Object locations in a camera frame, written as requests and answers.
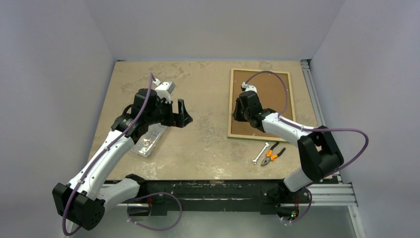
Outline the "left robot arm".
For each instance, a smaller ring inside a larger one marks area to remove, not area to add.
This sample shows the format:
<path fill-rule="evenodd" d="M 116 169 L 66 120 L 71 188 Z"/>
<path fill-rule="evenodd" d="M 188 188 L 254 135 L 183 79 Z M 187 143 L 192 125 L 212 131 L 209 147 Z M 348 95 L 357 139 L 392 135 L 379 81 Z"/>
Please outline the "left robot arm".
<path fill-rule="evenodd" d="M 53 199 L 62 217 L 62 231 L 66 236 L 71 235 L 67 230 L 68 222 L 78 229 L 91 230 L 106 211 L 124 201 L 145 201 L 152 207 L 169 196 L 167 192 L 150 192 L 148 182 L 134 174 L 107 188 L 103 188 L 103 184 L 120 159 L 148 132 L 151 125 L 183 128 L 192 122 L 182 99 L 177 101 L 177 112 L 173 111 L 172 104 L 167 91 L 140 89 L 133 103 L 115 119 L 94 157 L 68 183 L 58 183 L 53 188 Z"/>

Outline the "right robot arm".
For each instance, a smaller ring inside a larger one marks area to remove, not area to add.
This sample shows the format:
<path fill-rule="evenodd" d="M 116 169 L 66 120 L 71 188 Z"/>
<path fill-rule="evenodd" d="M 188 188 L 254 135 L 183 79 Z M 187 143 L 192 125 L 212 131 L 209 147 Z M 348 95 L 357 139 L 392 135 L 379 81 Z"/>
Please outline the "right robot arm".
<path fill-rule="evenodd" d="M 279 198 L 291 201 L 298 190 L 324 179 L 344 163 L 340 149 L 329 129 L 314 128 L 291 121 L 272 109 L 263 109 L 256 92 L 245 91 L 236 99 L 236 121 L 248 122 L 261 132 L 273 134 L 298 148 L 301 166 L 283 179 Z"/>

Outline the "green picture frame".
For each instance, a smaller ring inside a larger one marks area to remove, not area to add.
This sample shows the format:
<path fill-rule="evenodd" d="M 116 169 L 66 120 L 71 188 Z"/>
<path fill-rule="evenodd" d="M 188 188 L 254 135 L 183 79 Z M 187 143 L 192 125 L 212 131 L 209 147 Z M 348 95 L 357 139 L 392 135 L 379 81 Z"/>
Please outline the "green picture frame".
<path fill-rule="evenodd" d="M 242 92 L 242 83 L 251 78 L 248 84 L 256 87 L 257 95 L 263 109 L 269 108 L 276 112 L 281 112 L 287 107 L 287 110 L 282 116 L 289 120 L 294 120 L 296 118 L 296 112 L 291 73 L 276 71 L 275 73 L 279 75 L 279 77 L 276 77 L 275 75 L 266 72 L 253 77 L 254 74 L 260 71 L 260 69 L 231 69 L 229 112 L 231 114 L 234 112 L 236 106 L 235 100 Z M 228 119 L 227 137 L 229 139 L 257 141 L 286 141 L 278 136 L 263 133 L 256 128 L 252 128 L 248 122 L 235 121 L 233 116 Z"/>

